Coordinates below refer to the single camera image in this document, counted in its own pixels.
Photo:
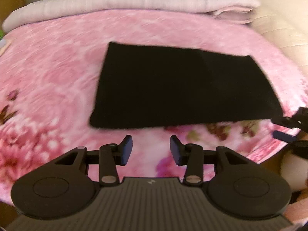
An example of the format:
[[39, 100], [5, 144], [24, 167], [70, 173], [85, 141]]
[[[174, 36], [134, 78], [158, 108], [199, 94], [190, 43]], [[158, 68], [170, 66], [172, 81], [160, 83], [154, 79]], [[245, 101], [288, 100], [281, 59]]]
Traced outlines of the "person right hand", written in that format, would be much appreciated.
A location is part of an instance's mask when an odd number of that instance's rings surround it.
[[280, 174], [293, 193], [307, 189], [307, 159], [288, 151], [282, 157]]

